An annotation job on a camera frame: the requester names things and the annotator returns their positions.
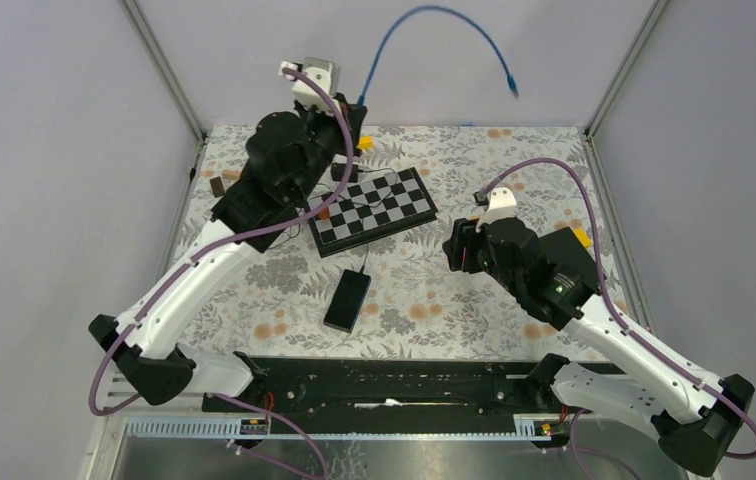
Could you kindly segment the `small black network switch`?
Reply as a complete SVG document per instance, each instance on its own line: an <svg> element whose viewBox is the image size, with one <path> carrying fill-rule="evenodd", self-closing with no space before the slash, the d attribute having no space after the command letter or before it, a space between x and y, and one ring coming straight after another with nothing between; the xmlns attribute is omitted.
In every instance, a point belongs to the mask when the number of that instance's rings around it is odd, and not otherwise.
<svg viewBox="0 0 756 480"><path fill-rule="evenodd" d="M360 315L370 283L371 277L362 271L344 270L323 318L323 325L351 333Z"/></svg>

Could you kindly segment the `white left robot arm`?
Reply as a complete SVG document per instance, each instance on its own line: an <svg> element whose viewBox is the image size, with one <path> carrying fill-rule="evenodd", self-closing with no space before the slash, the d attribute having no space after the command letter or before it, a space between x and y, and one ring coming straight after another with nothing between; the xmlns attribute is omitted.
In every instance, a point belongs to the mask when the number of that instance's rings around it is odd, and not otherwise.
<svg viewBox="0 0 756 480"><path fill-rule="evenodd" d="M109 365L133 387L134 399L162 405L181 393L226 395L242 411L263 401L264 385L234 354L179 344L189 322L225 284L257 262L284 230L300 223L308 198L338 155L357 156L368 109L333 97L341 117L295 103L263 117L245 143L239 179L214 204L194 242L155 286L116 317L100 314L88 330L105 355L88 403Z"/></svg>

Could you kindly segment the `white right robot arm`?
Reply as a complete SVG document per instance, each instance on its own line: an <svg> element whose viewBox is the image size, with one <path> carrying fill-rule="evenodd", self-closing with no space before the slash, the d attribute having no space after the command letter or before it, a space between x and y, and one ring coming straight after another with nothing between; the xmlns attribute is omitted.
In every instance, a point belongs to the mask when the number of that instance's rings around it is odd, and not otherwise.
<svg viewBox="0 0 756 480"><path fill-rule="evenodd" d="M538 236L517 218L484 225L461 218L443 250L450 270L488 274L532 318L590 346L628 377L596 377L548 354L527 386L533 407L590 410L645 434L685 470L715 473L743 425L739 415L751 404L753 385L686 359L608 306L597 264L570 228Z"/></svg>

